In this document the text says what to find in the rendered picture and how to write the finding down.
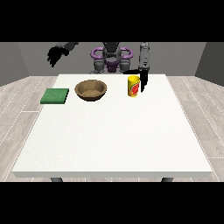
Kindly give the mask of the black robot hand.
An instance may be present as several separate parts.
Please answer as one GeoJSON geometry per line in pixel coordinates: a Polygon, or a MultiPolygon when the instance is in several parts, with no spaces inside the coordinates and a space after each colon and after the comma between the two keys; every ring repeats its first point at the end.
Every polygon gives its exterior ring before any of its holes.
{"type": "Polygon", "coordinates": [[[124,74],[139,74],[140,81],[141,81],[141,91],[144,91],[144,87],[147,85],[147,82],[148,82],[148,70],[132,69],[132,70],[125,71],[124,74]]]}
{"type": "Polygon", "coordinates": [[[51,67],[54,67],[56,63],[59,61],[62,55],[67,56],[69,54],[69,51],[63,47],[52,47],[47,56],[47,61],[50,63],[51,67]]]}

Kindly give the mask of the green square pad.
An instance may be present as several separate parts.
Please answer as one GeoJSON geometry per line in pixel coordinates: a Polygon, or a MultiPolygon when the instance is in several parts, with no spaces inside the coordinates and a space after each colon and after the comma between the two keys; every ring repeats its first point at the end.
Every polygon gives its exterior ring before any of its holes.
{"type": "Polygon", "coordinates": [[[68,88],[48,88],[41,100],[41,104],[64,104],[69,93],[68,88]]]}

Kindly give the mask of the brown wooden bowl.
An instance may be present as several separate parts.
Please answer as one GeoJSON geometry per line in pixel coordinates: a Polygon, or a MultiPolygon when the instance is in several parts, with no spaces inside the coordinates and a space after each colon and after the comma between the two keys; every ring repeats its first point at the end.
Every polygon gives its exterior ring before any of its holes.
{"type": "Polygon", "coordinates": [[[95,102],[106,94],[107,85],[101,80],[84,80],[75,86],[74,91],[82,100],[95,102]]]}

